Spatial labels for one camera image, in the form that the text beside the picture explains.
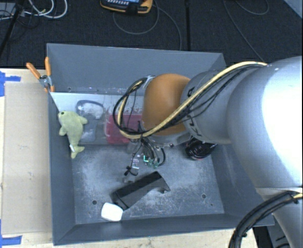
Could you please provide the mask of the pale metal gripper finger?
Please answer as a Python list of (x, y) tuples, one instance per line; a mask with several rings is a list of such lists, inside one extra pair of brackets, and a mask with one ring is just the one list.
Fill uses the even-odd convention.
[(140, 147), (141, 147), (140, 141), (137, 142), (130, 141), (127, 145), (126, 152), (128, 154), (136, 154), (140, 150)]
[(136, 177), (138, 176), (138, 166), (130, 165), (126, 167), (126, 171), (124, 172), (123, 182), (131, 183), (134, 182)]

